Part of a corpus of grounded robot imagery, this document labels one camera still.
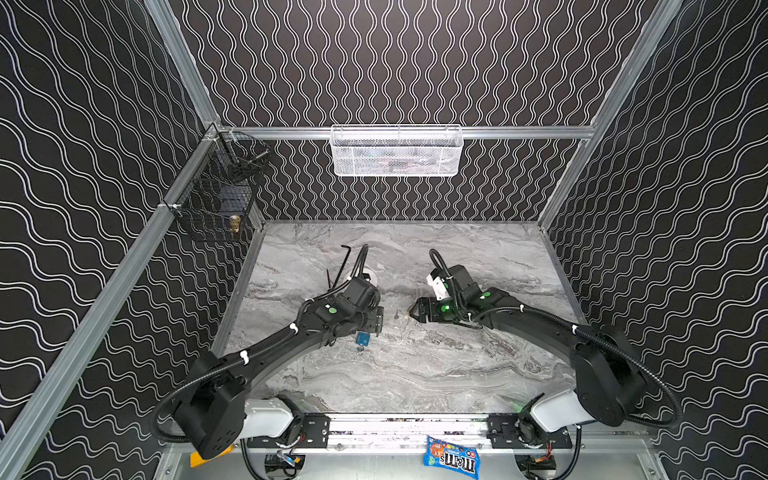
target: black wire basket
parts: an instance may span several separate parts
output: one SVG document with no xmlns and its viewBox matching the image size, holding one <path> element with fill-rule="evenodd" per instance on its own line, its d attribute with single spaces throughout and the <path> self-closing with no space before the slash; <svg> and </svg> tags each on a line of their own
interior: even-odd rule
<svg viewBox="0 0 768 480">
<path fill-rule="evenodd" d="M 242 142 L 217 142 L 192 181 L 180 206 L 172 209 L 184 231 L 195 241 L 250 242 L 253 206 L 269 147 L 252 137 Z"/>
</svg>

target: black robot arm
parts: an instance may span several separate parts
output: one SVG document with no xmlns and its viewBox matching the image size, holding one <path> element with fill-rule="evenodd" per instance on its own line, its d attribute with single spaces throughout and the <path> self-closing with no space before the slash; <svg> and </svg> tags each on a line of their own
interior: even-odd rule
<svg viewBox="0 0 768 480">
<path fill-rule="evenodd" d="M 422 297 L 410 314 L 419 322 L 454 323 L 470 328 L 500 329 L 520 336 L 553 353 L 576 372 L 575 392 L 563 392 L 559 399 L 536 398 L 526 411 L 539 411 L 534 427 L 553 432 L 563 425 L 597 420 L 619 426 L 624 420 L 656 427 L 680 423 L 682 408 L 671 389 L 645 365 L 636 360 L 637 353 L 620 331 L 609 326 L 596 329 L 561 319 L 544 310 L 525 305 L 508 292 L 497 288 L 481 289 L 466 268 L 445 266 L 436 250 L 430 251 L 435 269 L 428 282 L 435 297 Z M 650 385 L 659 386 L 672 403 L 674 418 L 667 422 L 644 419 L 636 415 L 635 405 Z M 544 402 L 553 409 L 572 411 L 573 422 L 561 423 L 549 417 Z"/>
<path fill-rule="evenodd" d="M 198 358 L 185 383 L 155 407 L 151 420 L 155 436 L 165 442 L 191 442 L 203 459 L 213 458 L 239 438 L 247 417 L 243 413 L 246 399 L 253 386 L 296 358 L 333 345 L 338 338 L 359 331 L 381 332 L 379 291 L 362 276 L 367 250 L 367 246 L 361 249 L 351 278 L 304 302 L 295 322 L 239 352 L 221 358 L 206 352 Z M 290 402 L 278 402 L 275 413 L 280 414 L 286 404 Z M 183 435 L 171 435 L 158 425 L 166 409 Z M 285 442 L 298 433 L 294 425 L 281 424 L 277 431 L 284 432 Z"/>
</svg>

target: yellow connector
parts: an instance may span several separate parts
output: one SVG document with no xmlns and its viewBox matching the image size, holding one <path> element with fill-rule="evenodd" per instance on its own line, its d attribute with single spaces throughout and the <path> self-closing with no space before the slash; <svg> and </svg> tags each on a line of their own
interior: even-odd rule
<svg viewBox="0 0 768 480">
<path fill-rule="evenodd" d="M 216 455 L 215 457 L 213 457 L 211 460 L 215 460 L 216 458 L 219 458 L 222 455 L 225 455 L 225 454 L 227 454 L 229 452 L 232 452 L 233 448 L 234 448 L 233 445 L 228 446 L 227 449 L 225 449 L 219 455 Z M 195 452 L 192 455 L 190 455 L 190 467 L 192 467 L 192 468 L 199 467 L 200 465 L 202 465 L 204 463 L 208 463 L 208 462 L 210 462 L 210 460 L 203 460 L 203 457 L 201 457 L 200 454 L 197 453 L 197 452 Z"/>
</svg>

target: white wire basket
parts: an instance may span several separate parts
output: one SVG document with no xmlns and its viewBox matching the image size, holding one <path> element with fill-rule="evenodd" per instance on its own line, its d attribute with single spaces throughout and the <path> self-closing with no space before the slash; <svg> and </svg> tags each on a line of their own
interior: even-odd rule
<svg viewBox="0 0 768 480">
<path fill-rule="evenodd" d="M 333 125 L 333 171 L 341 177 L 453 177 L 459 125 Z"/>
</svg>

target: wire mesh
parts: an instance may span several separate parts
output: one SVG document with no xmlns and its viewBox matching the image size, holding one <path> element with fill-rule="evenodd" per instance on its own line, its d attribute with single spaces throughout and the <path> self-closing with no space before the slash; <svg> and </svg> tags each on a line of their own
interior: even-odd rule
<svg viewBox="0 0 768 480">
<path fill-rule="evenodd" d="M 234 136 L 222 140 L 187 185 L 174 215 L 196 241 L 249 242 L 249 212 L 270 150 L 247 135 L 242 141 Z"/>
<path fill-rule="evenodd" d="M 333 170 L 343 177 L 452 177 L 464 140 L 458 125 L 333 125 Z"/>
</svg>

